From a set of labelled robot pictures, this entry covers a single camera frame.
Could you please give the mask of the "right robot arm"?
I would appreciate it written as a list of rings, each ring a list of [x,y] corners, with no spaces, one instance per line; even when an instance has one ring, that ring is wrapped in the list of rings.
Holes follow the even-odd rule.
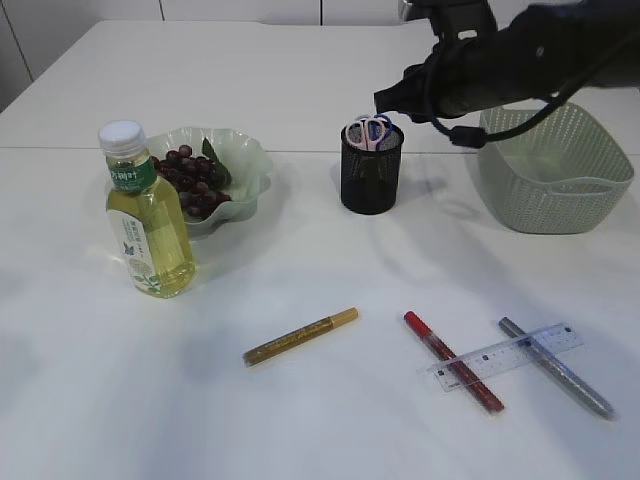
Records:
[[[426,18],[438,41],[421,64],[374,95],[379,113],[415,123],[542,99],[613,57],[586,81],[595,88],[639,84],[636,1],[533,3],[499,28],[486,1],[407,1],[406,20]]]

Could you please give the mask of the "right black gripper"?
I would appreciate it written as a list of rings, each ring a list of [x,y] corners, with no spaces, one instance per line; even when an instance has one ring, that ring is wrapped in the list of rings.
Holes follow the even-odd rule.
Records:
[[[404,20],[427,18],[438,42],[395,85],[374,93],[378,113],[416,123],[549,95],[565,81],[560,24],[551,5],[532,4],[499,30],[486,1],[405,1]]]

